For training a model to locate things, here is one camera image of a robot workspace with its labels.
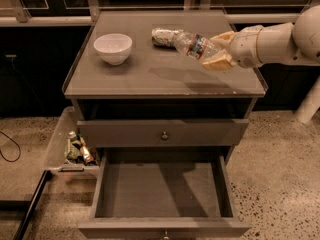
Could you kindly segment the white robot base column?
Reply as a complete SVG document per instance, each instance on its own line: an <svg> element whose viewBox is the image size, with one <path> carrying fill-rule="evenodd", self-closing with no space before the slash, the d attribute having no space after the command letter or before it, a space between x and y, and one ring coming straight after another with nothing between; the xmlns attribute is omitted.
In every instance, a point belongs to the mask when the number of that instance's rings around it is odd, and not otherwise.
<svg viewBox="0 0 320 240"><path fill-rule="evenodd" d="M310 89L297 111L295 116L301 123L308 123L320 108L320 76Z"/></svg>

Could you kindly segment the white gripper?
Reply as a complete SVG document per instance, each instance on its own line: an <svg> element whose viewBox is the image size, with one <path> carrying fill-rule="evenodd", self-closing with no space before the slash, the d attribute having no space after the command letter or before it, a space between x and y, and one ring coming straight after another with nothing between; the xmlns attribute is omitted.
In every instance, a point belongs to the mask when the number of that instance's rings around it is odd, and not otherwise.
<svg viewBox="0 0 320 240"><path fill-rule="evenodd" d="M250 26L239 32L227 31L210 38L210 41L221 49L230 47L230 54L226 50L219 51L211 58L202 62L206 70L227 71L236 63L243 68L262 66L258 57L258 36L262 25Z"/></svg>

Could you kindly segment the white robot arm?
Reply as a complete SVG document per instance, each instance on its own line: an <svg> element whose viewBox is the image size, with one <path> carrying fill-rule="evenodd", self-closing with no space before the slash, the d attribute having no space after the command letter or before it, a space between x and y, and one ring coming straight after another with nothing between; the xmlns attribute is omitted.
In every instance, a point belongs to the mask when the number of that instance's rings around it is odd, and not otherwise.
<svg viewBox="0 0 320 240"><path fill-rule="evenodd" d="M220 48L202 62L206 70L260 67L265 64L320 64L320 6L304 11L294 23L250 26L225 32L210 41Z"/></svg>

